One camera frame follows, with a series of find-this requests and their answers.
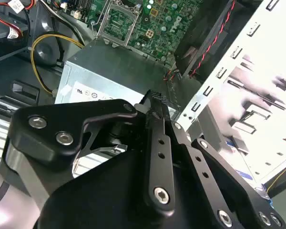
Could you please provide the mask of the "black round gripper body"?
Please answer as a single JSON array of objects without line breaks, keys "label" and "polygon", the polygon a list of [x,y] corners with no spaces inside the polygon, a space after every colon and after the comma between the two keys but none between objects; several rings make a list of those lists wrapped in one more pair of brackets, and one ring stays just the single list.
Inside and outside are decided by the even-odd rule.
[{"label": "black round gripper body", "polygon": [[154,218],[143,202],[143,155],[116,156],[58,188],[38,220],[40,229],[212,229],[194,178],[175,164],[176,207]]}]

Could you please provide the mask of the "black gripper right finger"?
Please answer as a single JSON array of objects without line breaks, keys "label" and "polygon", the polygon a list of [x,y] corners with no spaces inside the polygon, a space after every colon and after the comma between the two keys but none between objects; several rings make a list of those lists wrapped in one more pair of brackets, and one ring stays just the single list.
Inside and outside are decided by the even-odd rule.
[{"label": "black gripper right finger", "polygon": [[205,140],[193,142],[152,94],[152,191],[164,229],[285,229],[286,223]]}]

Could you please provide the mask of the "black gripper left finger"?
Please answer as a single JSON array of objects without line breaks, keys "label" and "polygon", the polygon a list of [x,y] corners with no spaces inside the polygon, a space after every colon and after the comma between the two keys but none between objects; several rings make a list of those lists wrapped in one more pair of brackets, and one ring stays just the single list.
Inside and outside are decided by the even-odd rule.
[{"label": "black gripper left finger", "polygon": [[143,202],[152,191],[152,94],[131,105],[101,100],[19,109],[3,154],[39,208],[61,186],[123,153],[143,155]]}]

